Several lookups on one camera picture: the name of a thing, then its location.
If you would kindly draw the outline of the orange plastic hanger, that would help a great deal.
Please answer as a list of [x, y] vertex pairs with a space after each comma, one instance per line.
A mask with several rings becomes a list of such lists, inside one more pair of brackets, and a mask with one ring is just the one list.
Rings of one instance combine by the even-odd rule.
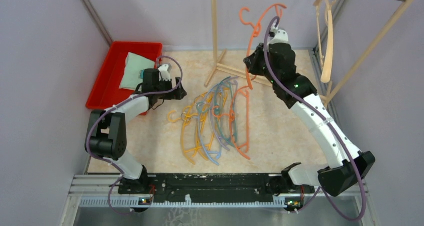
[[[230, 107], [229, 107], [229, 112], [228, 113], [223, 113], [222, 108], [225, 106], [226, 104], [226, 96], [227, 94], [225, 93], [225, 90], [230, 90], [230, 92], [232, 92], [232, 88], [231, 87], [225, 87], [223, 89], [224, 91], [224, 96], [222, 97], [224, 102], [223, 105], [217, 105], [215, 100], [214, 100], [214, 104], [211, 107], [210, 113], [211, 115], [216, 119], [215, 124], [214, 124], [214, 128], [216, 128], [218, 130], [218, 133], [215, 134], [215, 136], [217, 137], [217, 139], [219, 140], [220, 144], [226, 148], [227, 145], [233, 146], [244, 158], [246, 158], [247, 160], [250, 160], [251, 158], [247, 155], [247, 153], [249, 152], [250, 149], [250, 126], [249, 126], [249, 101], [250, 101], [250, 92], [249, 89], [238, 89], [236, 90], [232, 95], [231, 95], [231, 102], [230, 102]], [[237, 132], [237, 124], [236, 124], [236, 118], [237, 118], [237, 114], [236, 114], [236, 101], [237, 101], [237, 96], [241, 95], [244, 96], [246, 98], [246, 120], [245, 120], [245, 129], [246, 129], [246, 142], [243, 144], [239, 144], [238, 143], [238, 132]], [[223, 120], [223, 118], [227, 117], [228, 118], [228, 128], [229, 128], [229, 137], [225, 137], [225, 135], [222, 133], [222, 129], [221, 129], [221, 121]]]
[[[282, 19], [282, 16], [283, 16], [283, 11], [284, 11], [284, 9], [287, 9], [287, 6], [286, 6], [286, 5], [284, 5], [284, 4], [282, 4], [282, 3], [275, 3], [275, 4], [272, 4], [271, 6], [269, 6], [269, 7], [268, 7], [268, 8], [267, 8], [267, 9], [266, 9], [263, 13], [262, 13], [262, 15], [260, 16], [259, 20], [258, 20], [255, 24], [253, 24], [252, 22], [247, 22], [247, 21], [244, 21], [244, 20], [243, 20], [243, 13], [244, 13], [245, 11], [246, 11], [246, 12], [250, 12], [250, 9], [249, 9], [249, 8], [247, 8], [247, 7], [243, 7], [243, 8], [241, 8], [241, 9], [240, 9], [239, 14], [238, 14], [239, 19], [240, 19], [240, 22], [241, 22], [243, 25], [249, 25], [249, 26], [251, 26], [251, 27], [252, 27], [252, 33], [251, 33], [251, 36], [250, 36], [250, 38], [249, 38], [249, 43], [248, 43], [248, 47], [247, 47], [247, 53], [246, 53], [246, 55], [247, 55], [247, 56], [250, 56], [250, 52], [251, 52], [251, 49], [252, 49], [252, 43], [253, 43], [253, 40], [254, 40], [255, 38], [259, 37], [259, 35], [261, 34], [261, 30], [262, 30], [261, 22], [262, 22], [263, 18], [267, 15], [267, 13], [268, 13], [271, 9], [274, 9], [274, 10], [275, 10], [275, 12], [276, 12], [276, 16], [277, 16], [277, 17], [279, 17], [279, 19], [281, 20], [281, 19]], [[274, 23], [274, 24], [271, 26], [271, 28], [276, 28], [276, 29], [278, 29], [278, 28], [279, 28], [279, 23]], [[241, 87], [241, 88], [240, 88], [240, 90], [242, 90], [242, 89], [250, 89], [250, 90], [252, 90], [252, 89], [253, 89], [252, 82], [256, 79], [256, 77], [254, 76], [253, 78], [251, 78], [251, 75], [248, 73], [248, 70], [246, 69], [246, 70], [245, 70], [245, 79], [246, 79], [246, 81], [247, 81], [247, 85], [246, 85], [246, 86], [244, 86], [244, 87]]]

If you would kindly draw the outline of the beige plastic hanger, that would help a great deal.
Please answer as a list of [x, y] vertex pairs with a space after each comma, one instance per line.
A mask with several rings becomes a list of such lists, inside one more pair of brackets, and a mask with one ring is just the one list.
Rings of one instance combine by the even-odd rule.
[[[330, 3], [329, 0], [315, 0], [313, 6], [315, 7], [316, 12], [316, 26], [317, 26], [317, 38], [318, 38], [318, 59], [321, 65], [322, 73], [320, 81], [322, 83], [329, 83], [331, 80], [332, 68], [333, 68], [333, 59], [334, 59], [334, 20], [332, 14], [332, 8], [335, 5], [337, 0], [333, 0]], [[325, 25], [327, 26], [327, 36], [326, 39], [326, 48], [323, 50], [322, 47], [322, 37], [320, 29], [320, 12], [321, 6], [325, 6], [324, 11], [324, 20]]]

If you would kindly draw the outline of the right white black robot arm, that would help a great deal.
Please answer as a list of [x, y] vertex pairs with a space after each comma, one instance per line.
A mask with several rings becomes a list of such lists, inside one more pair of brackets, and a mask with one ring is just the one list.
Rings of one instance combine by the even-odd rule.
[[293, 163], [283, 171], [281, 185], [295, 192], [301, 185], [320, 186], [338, 196], [358, 179], [364, 178], [376, 161], [371, 151], [363, 152], [342, 132], [324, 107], [317, 89], [306, 76], [297, 72], [296, 53], [287, 43], [265, 47], [260, 43], [252, 55], [244, 58], [249, 73], [264, 76], [276, 96], [306, 125], [324, 152], [327, 163]]

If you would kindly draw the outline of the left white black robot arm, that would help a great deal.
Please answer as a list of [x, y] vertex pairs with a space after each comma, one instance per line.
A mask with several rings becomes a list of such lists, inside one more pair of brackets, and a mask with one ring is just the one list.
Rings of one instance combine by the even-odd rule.
[[176, 77], [173, 85], [170, 72], [170, 64], [144, 70], [142, 83], [126, 100], [90, 114], [85, 150], [118, 169], [121, 194], [146, 193], [151, 188], [146, 167], [127, 149], [127, 123], [153, 109], [159, 100], [182, 100], [187, 95], [182, 78]]

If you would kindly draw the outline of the wooden clothes rack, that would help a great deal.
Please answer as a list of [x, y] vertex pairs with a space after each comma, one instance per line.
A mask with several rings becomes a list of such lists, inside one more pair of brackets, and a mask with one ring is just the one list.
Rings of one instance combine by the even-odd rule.
[[[372, 51], [377, 47], [380, 41], [386, 36], [386, 34], [391, 30], [391, 28], [396, 24], [396, 22], [400, 19], [400, 17], [405, 13], [405, 11], [409, 8], [409, 6], [415, 0], [398, 0], [401, 1], [402, 4], [399, 8], [394, 12], [394, 14], [390, 17], [388, 22], [384, 25], [384, 27], [380, 30], [380, 32], [376, 35], [373, 41], [369, 44], [364, 53], [358, 58], [358, 60], [351, 67], [349, 72], [345, 75], [341, 82], [339, 82], [335, 88], [332, 88], [333, 82], [330, 80], [327, 87], [326, 95], [321, 95], [320, 98], [325, 106], [331, 102], [331, 100], [336, 96], [336, 94], [341, 90], [341, 88], [348, 82], [348, 80], [353, 76], [353, 74], [358, 70], [358, 68], [362, 65], [362, 63], [366, 60], [366, 58], [372, 53]], [[204, 83], [204, 86], [207, 87], [213, 76], [217, 71], [226, 72], [238, 77], [242, 77], [245, 79], [245, 70], [239, 70], [232, 66], [222, 64], [221, 61], [224, 58], [227, 50], [223, 50], [221, 54], [218, 54], [218, 21], [217, 21], [217, 0], [210, 0], [211, 2], [211, 20], [212, 20], [212, 39], [213, 39], [213, 70], [210, 72], [207, 80]], [[270, 83], [266, 83], [262, 79], [255, 79], [254, 82], [271, 86]]]

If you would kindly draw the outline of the light green folded cloth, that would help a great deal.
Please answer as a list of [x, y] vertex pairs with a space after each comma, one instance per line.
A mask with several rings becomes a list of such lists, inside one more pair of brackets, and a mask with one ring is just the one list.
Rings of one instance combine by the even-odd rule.
[[124, 75], [119, 89], [135, 90], [143, 82], [144, 70], [154, 68], [154, 66], [154, 61], [129, 52], [125, 59]]

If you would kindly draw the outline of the light blue plastic hanger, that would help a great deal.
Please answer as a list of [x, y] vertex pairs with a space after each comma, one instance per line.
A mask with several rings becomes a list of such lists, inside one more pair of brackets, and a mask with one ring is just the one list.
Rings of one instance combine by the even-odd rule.
[[210, 127], [210, 110], [212, 108], [213, 97], [218, 85], [212, 86], [207, 92], [201, 94], [194, 102], [196, 117], [196, 147], [201, 155], [211, 163], [219, 166], [216, 156], [220, 151], [213, 149], [215, 133]]

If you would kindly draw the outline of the red plastic tray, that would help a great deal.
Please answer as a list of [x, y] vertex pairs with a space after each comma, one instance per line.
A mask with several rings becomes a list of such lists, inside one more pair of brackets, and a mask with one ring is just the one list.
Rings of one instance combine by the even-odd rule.
[[132, 91], [120, 89], [120, 83], [124, 76], [128, 53], [135, 53], [155, 61], [162, 54], [162, 49], [163, 45], [158, 42], [113, 42], [94, 82], [85, 104], [86, 108], [103, 110], [127, 99]]

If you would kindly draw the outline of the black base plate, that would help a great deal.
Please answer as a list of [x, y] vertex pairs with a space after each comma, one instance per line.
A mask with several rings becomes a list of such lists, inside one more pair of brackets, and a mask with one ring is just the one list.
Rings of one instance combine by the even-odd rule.
[[275, 196], [314, 193], [313, 186], [289, 189], [280, 173], [155, 173], [140, 180], [122, 179], [120, 194], [147, 194], [155, 203], [270, 203]]

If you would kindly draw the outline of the aluminium frame rail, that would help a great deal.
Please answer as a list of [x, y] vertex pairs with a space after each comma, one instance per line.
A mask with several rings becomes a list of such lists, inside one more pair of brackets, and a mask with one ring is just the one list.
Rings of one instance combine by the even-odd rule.
[[141, 208], [287, 208], [301, 197], [323, 196], [317, 186], [283, 188], [280, 173], [190, 174], [155, 173], [143, 186], [117, 174], [76, 175], [71, 196], [81, 206]]

